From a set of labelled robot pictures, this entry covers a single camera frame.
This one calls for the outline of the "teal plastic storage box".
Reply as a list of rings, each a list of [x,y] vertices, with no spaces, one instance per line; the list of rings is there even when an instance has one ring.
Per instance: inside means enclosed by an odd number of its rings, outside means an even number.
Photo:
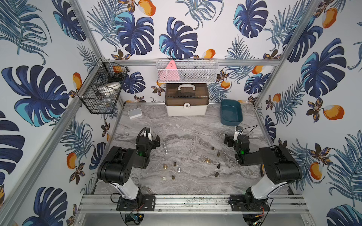
[[[241,103],[224,99],[220,106],[221,123],[225,126],[239,126],[243,121]]]

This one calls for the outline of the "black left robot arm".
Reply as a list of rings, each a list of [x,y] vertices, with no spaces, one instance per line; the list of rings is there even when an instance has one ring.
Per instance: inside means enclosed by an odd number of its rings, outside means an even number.
[[[117,211],[154,211],[156,197],[142,194],[131,179],[132,168],[146,169],[152,149],[160,147],[160,138],[145,127],[136,137],[136,148],[112,147],[99,166],[99,180],[113,185],[120,193]]]

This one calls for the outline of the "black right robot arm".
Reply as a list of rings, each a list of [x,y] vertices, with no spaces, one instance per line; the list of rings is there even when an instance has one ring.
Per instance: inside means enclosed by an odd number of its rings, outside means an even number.
[[[236,161],[241,166],[263,166],[265,174],[243,195],[232,195],[229,204],[233,212],[269,211],[269,195],[277,188],[302,178],[300,165],[290,154],[289,149],[277,145],[250,150],[250,141],[243,129],[235,127],[232,136],[225,135],[224,144],[234,149]]]

